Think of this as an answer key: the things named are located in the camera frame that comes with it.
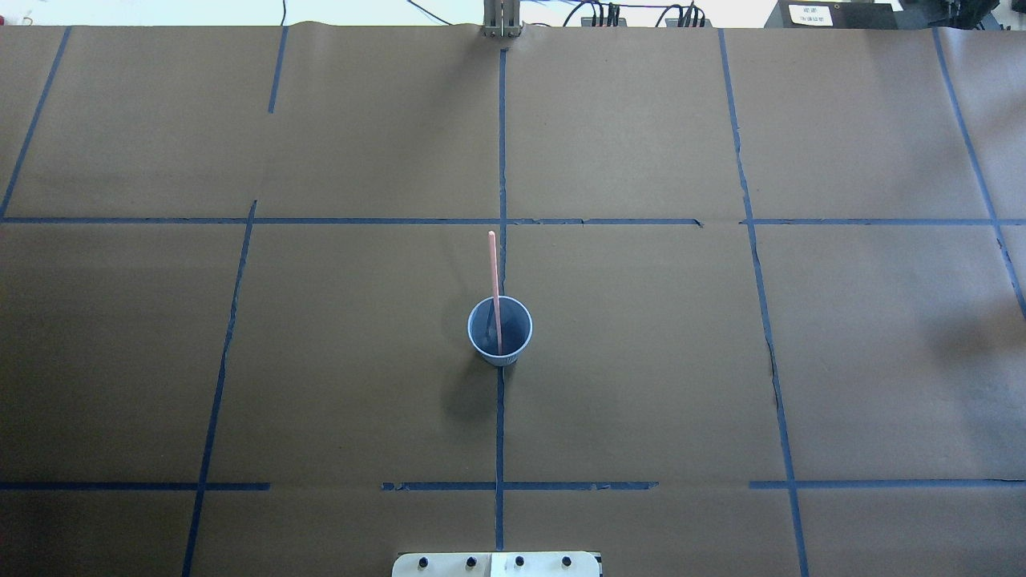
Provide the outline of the blue plastic cup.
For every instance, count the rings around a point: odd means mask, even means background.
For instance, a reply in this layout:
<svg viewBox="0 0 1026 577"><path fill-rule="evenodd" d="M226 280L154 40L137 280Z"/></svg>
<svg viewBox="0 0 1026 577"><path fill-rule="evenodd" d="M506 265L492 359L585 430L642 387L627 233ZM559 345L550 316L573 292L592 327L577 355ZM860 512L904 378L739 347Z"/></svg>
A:
<svg viewBox="0 0 1026 577"><path fill-rule="evenodd" d="M499 297L499 331L495 325L494 300L480 301L469 313L467 336L473 350L490 366L513 366L534 336L534 319L527 307L509 296Z"/></svg>

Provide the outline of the red chopstick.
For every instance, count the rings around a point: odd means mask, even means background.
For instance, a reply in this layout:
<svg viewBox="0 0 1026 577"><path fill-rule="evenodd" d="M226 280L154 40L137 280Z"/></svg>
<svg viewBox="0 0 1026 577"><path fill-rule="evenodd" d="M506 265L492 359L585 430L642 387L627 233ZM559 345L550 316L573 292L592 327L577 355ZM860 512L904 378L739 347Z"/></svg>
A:
<svg viewBox="0 0 1026 577"><path fill-rule="evenodd" d="M501 319L501 288L499 288L499 258L498 238L494 230L488 231L488 256L490 256L490 282L492 302L492 324L495 329L495 355L503 353L503 334Z"/></svg>

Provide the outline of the far orange connector board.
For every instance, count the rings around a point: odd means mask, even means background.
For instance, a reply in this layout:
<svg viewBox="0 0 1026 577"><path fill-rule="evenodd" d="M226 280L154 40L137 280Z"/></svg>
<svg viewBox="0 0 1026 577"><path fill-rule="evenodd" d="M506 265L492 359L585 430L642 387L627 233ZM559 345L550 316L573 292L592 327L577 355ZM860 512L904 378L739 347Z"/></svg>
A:
<svg viewBox="0 0 1026 577"><path fill-rule="evenodd" d="M620 5L592 3L588 5L590 14L580 18L583 28L625 28L626 18L620 14Z"/></svg>

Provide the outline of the black labelled box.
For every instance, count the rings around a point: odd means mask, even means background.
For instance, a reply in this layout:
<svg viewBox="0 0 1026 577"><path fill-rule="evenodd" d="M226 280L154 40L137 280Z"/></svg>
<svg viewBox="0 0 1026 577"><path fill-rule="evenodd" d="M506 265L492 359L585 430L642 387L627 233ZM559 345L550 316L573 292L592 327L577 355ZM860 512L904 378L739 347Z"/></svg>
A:
<svg viewBox="0 0 1026 577"><path fill-rule="evenodd" d="M777 1L763 28L897 30L890 3L849 1Z"/></svg>

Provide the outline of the aluminium frame post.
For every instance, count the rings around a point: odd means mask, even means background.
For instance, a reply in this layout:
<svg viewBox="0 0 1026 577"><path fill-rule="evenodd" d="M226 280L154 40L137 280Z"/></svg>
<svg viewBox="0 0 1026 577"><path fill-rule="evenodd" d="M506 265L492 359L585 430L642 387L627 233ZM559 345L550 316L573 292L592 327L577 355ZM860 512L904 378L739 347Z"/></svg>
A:
<svg viewBox="0 0 1026 577"><path fill-rule="evenodd" d="M523 33L520 0L484 0L481 32L488 38L517 38Z"/></svg>

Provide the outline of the white pedestal column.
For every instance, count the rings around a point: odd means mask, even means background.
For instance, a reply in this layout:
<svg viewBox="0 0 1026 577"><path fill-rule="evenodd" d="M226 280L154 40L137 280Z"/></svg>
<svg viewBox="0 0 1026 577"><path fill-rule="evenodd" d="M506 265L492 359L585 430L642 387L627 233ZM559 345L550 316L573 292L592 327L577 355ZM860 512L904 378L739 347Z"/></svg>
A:
<svg viewBox="0 0 1026 577"><path fill-rule="evenodd" d="M395 559L392 576L604 576L589 551L415 552Z"/></svg>

